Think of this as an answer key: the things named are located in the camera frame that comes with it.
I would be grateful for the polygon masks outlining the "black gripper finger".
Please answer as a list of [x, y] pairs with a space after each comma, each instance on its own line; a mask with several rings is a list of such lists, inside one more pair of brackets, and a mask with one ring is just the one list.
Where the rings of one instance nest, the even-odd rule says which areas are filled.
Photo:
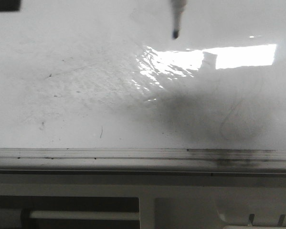
[[21, 0], [0, 0], [0, 12], [19, 11]]

